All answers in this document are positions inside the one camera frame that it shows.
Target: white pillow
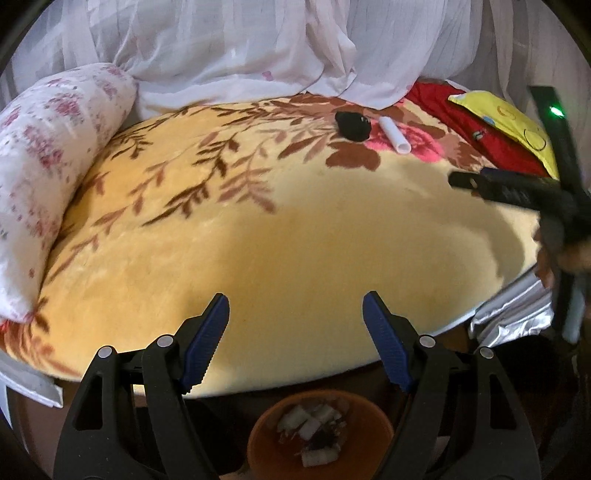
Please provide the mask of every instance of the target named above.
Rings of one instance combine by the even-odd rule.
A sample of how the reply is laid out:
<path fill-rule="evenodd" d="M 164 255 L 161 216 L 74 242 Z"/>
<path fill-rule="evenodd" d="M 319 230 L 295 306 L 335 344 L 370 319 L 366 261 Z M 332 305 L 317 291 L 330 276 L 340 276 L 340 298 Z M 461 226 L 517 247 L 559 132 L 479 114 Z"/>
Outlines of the white pillow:
<path fill-rule="evenodd" d="M 96 63 L 39 80 L 0 112 L 0 316 L 34 312 L 66 207 L 127 117 L 134 79 Z"/>

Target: black round object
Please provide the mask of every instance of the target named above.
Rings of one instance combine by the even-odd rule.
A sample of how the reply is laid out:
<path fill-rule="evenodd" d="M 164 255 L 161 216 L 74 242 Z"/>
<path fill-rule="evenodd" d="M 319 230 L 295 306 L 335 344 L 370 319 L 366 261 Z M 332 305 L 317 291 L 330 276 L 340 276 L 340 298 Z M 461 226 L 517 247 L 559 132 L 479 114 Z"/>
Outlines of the black round object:
<path fill-rule="evenodd" d="M 336 112 L 335 120 L 340 134 L 347 140 L 362 142 L 369 138 L 371 123 L 369 118 L 357 112 Z"/>

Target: terracotta bowl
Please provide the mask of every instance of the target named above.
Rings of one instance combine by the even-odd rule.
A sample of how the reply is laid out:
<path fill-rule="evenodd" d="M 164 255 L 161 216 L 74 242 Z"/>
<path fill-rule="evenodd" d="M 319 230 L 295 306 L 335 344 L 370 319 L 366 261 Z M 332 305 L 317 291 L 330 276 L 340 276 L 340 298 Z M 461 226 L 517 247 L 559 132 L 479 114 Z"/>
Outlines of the terracotta bowl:
<path fill-rule="evenodd" d="M 338 460 L 305 468 L 294 454 L 298 445 L 279 444 L 277 423 L 291 407 L 318 400 L 337 408 L 339 401 L 348 403 L 348 436 Z M 246 455 L 257 480 L 370 480 L 393 436 L 388 417 L 369 400 L 339 390 L 314 390 L 287 397 L 267 410 L 252 429 Z"/>

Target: white plastic cylinder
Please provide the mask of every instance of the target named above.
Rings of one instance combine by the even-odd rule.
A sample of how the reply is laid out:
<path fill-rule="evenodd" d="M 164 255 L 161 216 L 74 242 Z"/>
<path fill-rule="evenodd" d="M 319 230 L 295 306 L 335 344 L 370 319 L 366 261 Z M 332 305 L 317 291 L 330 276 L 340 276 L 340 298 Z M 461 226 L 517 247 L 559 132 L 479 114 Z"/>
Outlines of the white plastic cylinder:
<path fill-rule="evenodd" d="M 301 462 L 304 467 L 326 465 L 334 462 L 339 457 L 339 451 L 335 448 L 323 448 L 321 450 L 308 450 L 302 452 Z"/>
<path fill-rule="evenodd" d="M 331 407 L 328 404 L 325 404 L 322 405 L 319 411 L 314 412 L 314 417 L 320 420 L 322 425 L 324 425 L 328 421 L 331 421 L 335 417 L 336 413 L 337 411 L 333 407 Z"/>
<path fill-rule="evenodd" d="M 384 130 L 386 137 L 390 140 L 394 150 L 396 150 L 396 153 L 408 155 L 412 148 L 410 143 L 408 143 L 408 140 L 394 123 L 394 120 L 388 116 L 381 116 L 378 122 L 379 126 L 382 127 L 382 130 Z"/>
<path fill-rule="evenodd" d="M 320 427 L 322 427 L 322 423 L 320 422 L 320 420 L 310 418 L 306 420 L 306 423 L 304 423 L 300 428 L 299 435 L 302 440 L 307 442 L 314 436 L 316 432 L 318 432 Z"/>
<path fill-rule="evenodd" d="M 289 413 L 283 415 L 277 424 L 277 431 L 293 430 L 299 427 L 302 423 L 310 418 L 310 414 L 306 412 L 301 405 L 292 408 Z"/>

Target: yellow blanket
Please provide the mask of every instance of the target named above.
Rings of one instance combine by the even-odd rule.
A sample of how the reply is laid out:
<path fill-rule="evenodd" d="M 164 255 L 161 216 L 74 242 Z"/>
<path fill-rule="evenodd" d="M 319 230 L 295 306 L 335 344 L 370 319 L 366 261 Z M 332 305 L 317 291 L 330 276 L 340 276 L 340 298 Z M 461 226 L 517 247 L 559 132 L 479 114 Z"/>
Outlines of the yellow blanket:
<path fill-rule="evenodd" d="M 334 112 L 388 115 L 364 144 Z M 376 289 L 420 332 L 440 329 L 534 262 L 534 215 L 452 190 L 490 166 L 410 102 L 375 112 L 297 95 L 192 106 L 115 137 L 68 209 L 35 320 L 10 355 L 78 380 L 95 352 L 141 349 L 220 291 L 230 323 L 203 384 L 215 395 L 311 380 L 378 358 L 361 319 Z"/>

